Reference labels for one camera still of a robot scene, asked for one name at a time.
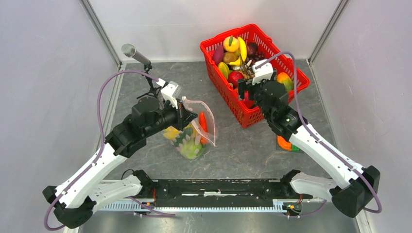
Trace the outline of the brown twig nut bunch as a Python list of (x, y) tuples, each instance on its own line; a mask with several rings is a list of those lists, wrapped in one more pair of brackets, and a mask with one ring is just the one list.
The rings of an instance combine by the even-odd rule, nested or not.
[(255, 73), (252, 69), (252, 60), (249, 60), (247, 63), (243, 62), (238, 72), (240, 72), (245, 80), (249, 80), (255, 77)]

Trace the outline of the green cucumber toy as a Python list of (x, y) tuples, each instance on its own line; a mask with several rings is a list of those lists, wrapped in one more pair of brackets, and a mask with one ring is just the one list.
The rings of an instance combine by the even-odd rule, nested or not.
[(185, 128), (175, 138), (174, 146), (179, 147), (181, 145), (184, 145), (185, 143), (187, 143), (190, 140), (192, 134), (193, 134), (193, 128), (192, 127)]

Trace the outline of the yellow banana bunch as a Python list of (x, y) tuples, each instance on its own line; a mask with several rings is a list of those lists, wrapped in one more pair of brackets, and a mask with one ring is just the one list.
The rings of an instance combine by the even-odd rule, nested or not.
[(163, 130), (163, 136), (168, 140), (176, 139), (181, 133), (183, 133), (187, 129), (191, 129), (191, 126), (186, 126), (183, 130), (178, 130), (173, 126), (168, 127), (167, 129)]

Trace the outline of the orange carrot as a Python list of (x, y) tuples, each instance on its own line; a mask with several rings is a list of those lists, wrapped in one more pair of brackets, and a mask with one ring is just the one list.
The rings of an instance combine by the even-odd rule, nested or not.
[[(206, 117), (205, 117), (204, 112), (201, 112), (201, 113), (199, 114), (199, 124), (200, 124), (201, 129), (202, 129), (205, 133), (207, 133), (207, 132), (208, 132), (208, 127), (207, 127), (207, 122), (206, 122)], [(208, 144), (208, 140), (207, 140), (207, 138), (205, 138), (204, 136), (201, 136), (200, 142), (201, 142), (203, 145)]]

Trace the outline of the clear pink zip top bag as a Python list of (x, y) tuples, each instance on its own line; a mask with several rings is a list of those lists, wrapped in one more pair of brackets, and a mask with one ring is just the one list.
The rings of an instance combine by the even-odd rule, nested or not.
[[(191, 126), (193, 128), (193, 134), (192, 134), (189, 141), (192, 140), (192, 141), (195, 141), (196, 144), (199, 144), (199, 143), (201, 143), (200, 142), (201, 136), (204, 136), (208, 140), (208, 144), (204, 145), (205, 150), (207, 148), (211, 147), (211, 146), (215, 147), (216, 146), (216, 140), (217, 140), (217, 129), (216, 129), (216, 125), (215, 125), (215, 118), (214, 118), (214, 115), (213, 115), (212, 110), (210, 109), (210, 107), (203, 101), (189, 100), (186, 97), (183, 97), (183, 104), (188, 110), (193, 111), (198, 115), (198, 117), (188, 125), (188, 126)], [(201, 129), (200, 124), (199, 124), (199, 114), (201, 112), (204, 112), (205, 117), (206, 117), (206, 122), (207, 122), (207, 127), (208, 127), (208, 132), (207, 133), (205, 133)], [(175, 139), (169, 140), (169, 142), (173, 146), (174, 146), (174, 141), (175, 141)]]

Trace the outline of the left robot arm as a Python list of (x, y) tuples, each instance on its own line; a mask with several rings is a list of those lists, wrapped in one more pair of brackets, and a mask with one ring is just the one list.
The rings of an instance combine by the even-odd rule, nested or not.
[(146, 146), (147, 138), (172, 126), (184, 129), (197, 114), (186, 109), (181, 100), (173, 106), (166, 101), (145, 97), (138, 100), (131, 113), (106, 136), (101, 147), (72, 177), (59, 186), (47, 186), (43, 196), (50, 203), (48, 211), (65, 227), (83, 225), (92, 215), (112, 202), (139, 195), (146, 198), (153, 191), (153, 181), (138, 170), (122, 181), (98, 188), (100, 181), (118, 165)]

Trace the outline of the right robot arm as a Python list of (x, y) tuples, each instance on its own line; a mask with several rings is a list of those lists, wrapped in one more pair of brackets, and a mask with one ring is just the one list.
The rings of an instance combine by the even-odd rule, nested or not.
[(332, 202), (342, 214), (352, 218), (367, 210), (366, 205), (371, 200), (378, 206), (373, 212), (382, 211), (377, 197), (380, 171), (353, 161), (316, 132), (299, 110), (289, 106), (289, 94), (283, 84), (270, 80), (256, 84), (252, 80), (239, 80), (238, 93), (241, 98), (248, 97), (257, 104), (276, 135), (297, 146), (330, 176), (321, 178), (292, 170), (282, 179), (283, 196), (293, 198), (299, 193), (319, 197)]

